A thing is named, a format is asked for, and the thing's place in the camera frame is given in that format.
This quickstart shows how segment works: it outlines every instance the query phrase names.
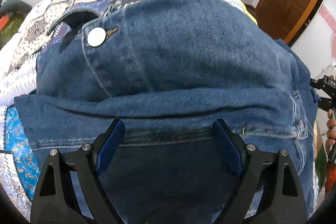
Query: green object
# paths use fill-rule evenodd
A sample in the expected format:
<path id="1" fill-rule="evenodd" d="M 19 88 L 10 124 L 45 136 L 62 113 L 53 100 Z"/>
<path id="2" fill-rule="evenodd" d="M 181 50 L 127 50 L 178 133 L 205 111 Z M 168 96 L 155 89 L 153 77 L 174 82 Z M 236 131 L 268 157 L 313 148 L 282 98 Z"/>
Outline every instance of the green object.
<path id="1" fill-rule="evenodd" d="M 321 191 L 325 181 L 326 181 L 326 177 L 327 177 L 327 162 L 328 162 L 328 159 L 327 159 L 327 154 L 326 154 L 326 151 L 324 149 L 324 145 L 322 145 L 317 157 L 316 157 L 316 160 L 315 160 L 315 168 L 316 168 L 316 174 L 317 174 L 317 177 L 319 178 L 319 186 L 320 186 L 320 189 L 319 191 Z"/>
<path id="2" fill-rule="evenodd" d="M 20 25 L 25 19 L 24 15 L 14 14 L 7 24 L 0 31 L 0 49 L 12 38 L 12 36 L 19 30 Z"/>

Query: denim jeans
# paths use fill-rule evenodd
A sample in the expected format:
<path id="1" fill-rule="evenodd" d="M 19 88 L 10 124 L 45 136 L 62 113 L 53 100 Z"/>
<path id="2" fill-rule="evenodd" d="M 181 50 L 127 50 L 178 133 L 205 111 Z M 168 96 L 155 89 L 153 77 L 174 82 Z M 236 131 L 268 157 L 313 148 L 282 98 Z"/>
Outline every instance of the denim jeans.
<path id="1" fill-rule="evenodd" d="M 15 100 L 40 167 L 50 149 L 92 142 L 119 118 L 126 137 L 100 181 L 121 217 L 212 223 L 238 179 L 212 138 L 223 118 L 246 143 L 289 152 L 312 213 L 317 101 L 282 41 L 220 0 L 143 0 L 62 20 L 72 30 L 41 56 L 37 93 Z M 96 27 L 118 30 L 91 47 Z"/>

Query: metal button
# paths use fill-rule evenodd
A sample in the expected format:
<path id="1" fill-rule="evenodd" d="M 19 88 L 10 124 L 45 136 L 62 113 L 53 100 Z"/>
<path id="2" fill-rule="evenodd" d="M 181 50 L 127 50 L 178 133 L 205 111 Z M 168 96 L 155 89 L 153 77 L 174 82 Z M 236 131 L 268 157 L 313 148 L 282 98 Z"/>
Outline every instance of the metal button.
<path id="1" fill-rule="evenodd" d="M 255 150 L 255 145 L 249 143 L 249 144 L 246 146 L 246 148 L 247 148 L 248 150 L 250 150 L 250 151 L 254 151 L 254 150 Z"/>
<path id="2" fill-rule="evenodd" d="M 283 156 L 287 156 L 288 152 L 285 149 L 281 149 L 280 154 L 283 155 Z"/>
<path id="3" fill-rule="evenodd" d="M 104 42 L 105 37 L 106 32 L 103 28 L 94 28 L 89 32 L 87 42 L 90 46 L 97 47 Z"/>
<path id="4" fill-rule="evenodd" d="M 52 150 L 49 152 L 49 154 L 50 154 L 51 156 L 56 155 L 56 154 L 57 154 L 57 149 L 52 149 Z"/>
<path id="5" fill-rule="evenodd" d="M 305 129 L 305 126 L 304 126 L 304 124 L 303 124 L 303 121 L 301 120 L 300 121 L 300 129 L 301 129 L 301 131 L 303 132 L 303 130 Z"/>
<path id="6" fill-rule="evenodd" d="M 89 150 L 91 148 L 91 144 L 89 144 L 89 143 L 86 143 L 86 144 L 84 144 L 83 146 L 82 146 L 82 149 L 84 150 L 84 151 L 87 151 L 87 150 Z"/>

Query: finger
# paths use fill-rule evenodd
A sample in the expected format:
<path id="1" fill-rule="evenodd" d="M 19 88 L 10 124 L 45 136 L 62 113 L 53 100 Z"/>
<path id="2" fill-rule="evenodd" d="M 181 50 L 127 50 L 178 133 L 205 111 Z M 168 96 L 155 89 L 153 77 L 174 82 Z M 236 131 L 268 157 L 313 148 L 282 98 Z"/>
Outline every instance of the finger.
<path id="1" fill-rule="evenodd" d="M 334 129 L 329 129 L 329 130 L 327 131 L 327 137 L 328 137 L 328 138 L 334 138 L 334 139 L 336 139 L 336 130 L 334 130 Z"/>
<path id="2" fill-rule="evenodd" d="M 331 139 L 329 138 L 326 142 L 325 142 L 325 146 L 326 147 L 329 147 L 331 145 L 334 145 L 335 144 L 335 140 L 334 139 Z"/>
<path id="3" fill-rule="evenodd" d="M 332 118 L 332 119 L 328 120 L 327 127 L 329 129 L 332 129 L 332 128 L 336 127 L 336 119 Z"/>

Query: red object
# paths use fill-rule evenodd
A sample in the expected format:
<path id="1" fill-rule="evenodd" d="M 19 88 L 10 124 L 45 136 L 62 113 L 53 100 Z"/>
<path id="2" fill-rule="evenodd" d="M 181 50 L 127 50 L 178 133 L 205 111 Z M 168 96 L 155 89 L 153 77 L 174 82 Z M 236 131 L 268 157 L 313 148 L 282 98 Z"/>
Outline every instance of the red object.
<path id="1" fill-rule="evenodd" d="M 327 163 L 327 180 L 325 182 L 325 194 L 327 194 L 336 181 L 336 165 Z"/>
<path id="2" fill-rule="evenodd" d="M 2 18 L 0 18 L 0 31 L 3 29 L 3 27 L 7 24 L 9 21 L 9 17 L 7 15 L 4 15 Z"/>

